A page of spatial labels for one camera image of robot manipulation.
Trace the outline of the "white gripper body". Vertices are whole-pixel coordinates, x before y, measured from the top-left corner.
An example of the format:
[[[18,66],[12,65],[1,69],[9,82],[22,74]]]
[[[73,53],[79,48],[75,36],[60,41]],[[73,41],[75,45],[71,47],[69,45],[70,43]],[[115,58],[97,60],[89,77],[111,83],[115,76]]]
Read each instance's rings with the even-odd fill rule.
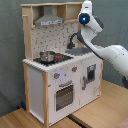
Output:
[[[85,0],[81,8],[82,12],[92,13],[92,2],[90,0]]]

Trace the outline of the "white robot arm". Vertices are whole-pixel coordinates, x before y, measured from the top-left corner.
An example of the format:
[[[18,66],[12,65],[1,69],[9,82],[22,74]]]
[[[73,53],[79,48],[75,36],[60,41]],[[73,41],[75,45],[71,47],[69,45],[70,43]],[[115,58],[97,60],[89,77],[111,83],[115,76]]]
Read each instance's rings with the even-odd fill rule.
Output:
[[[82,25],[78,32],[78,40],[91,50],[97,57],[110,62],[123,76],[122,83],[128,88],[128,51],[121,45],[107,47],[97,46],[92,39],[103,30],[103,23],[92,13],[92,2],[85,0],[78,14],[78,21]]]

